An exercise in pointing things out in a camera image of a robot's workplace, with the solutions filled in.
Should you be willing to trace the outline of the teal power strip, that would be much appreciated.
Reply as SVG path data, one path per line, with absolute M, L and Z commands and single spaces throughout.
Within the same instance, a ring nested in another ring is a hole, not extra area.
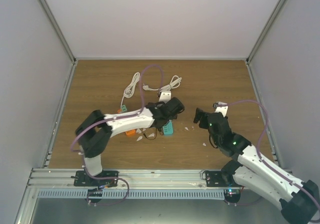
M 171 120 L 168 121 L 166 125 L 162 127 L 162 132 L 164 136 L 172 136 L 174 128 L 173 128 L 173 123 Z

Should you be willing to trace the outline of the orange power strip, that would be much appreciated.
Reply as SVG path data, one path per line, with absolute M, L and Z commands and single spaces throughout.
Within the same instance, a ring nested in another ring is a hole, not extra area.
M 136 133 L 136 130 L 133 129 L 133 130 L 126 131 L 125 135 L 128 136 L 128 137 L 132 137 L 132 136 L 135 135 L 135 133 Z

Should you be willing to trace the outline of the green charger plug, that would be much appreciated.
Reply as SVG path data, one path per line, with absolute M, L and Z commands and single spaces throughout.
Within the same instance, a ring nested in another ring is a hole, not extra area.
M 126 105 L 121 105 L 120 109 L 121 109 L 122 112 L 127 112 L 128 111 Z

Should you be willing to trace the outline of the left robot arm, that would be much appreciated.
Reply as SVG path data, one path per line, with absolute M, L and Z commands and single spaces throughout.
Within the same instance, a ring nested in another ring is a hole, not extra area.
M 101 154 L 109 140 L 121 133 L 142 128 L 161 130 L 169 121 L 176 119 L 184 111 L 182 102 L 173 97 L 167 102 L 148 103 L 139 110 L 121 114 L 103 114 L 100 110 L 93 111 L 76 129 L 75 140 L 71 145 L 79 144 L 79 152 L 86 171 L 86 181 L 97 186 L 103 181 Z

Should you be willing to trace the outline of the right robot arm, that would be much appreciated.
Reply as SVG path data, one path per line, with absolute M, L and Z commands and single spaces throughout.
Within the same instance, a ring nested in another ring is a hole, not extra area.
M 243 136 L 233 132 L 226 116 L 227 107 L 213 113 L 196 109 L 194 123 L 209 133 L 209 140 L 225 156 L 221 180 L 226 186 L 244 186 L 268 200 L 281 211 L 288 223 L 310 223 L 320 209 L 319 188 L 286 172 L 258 151 Z

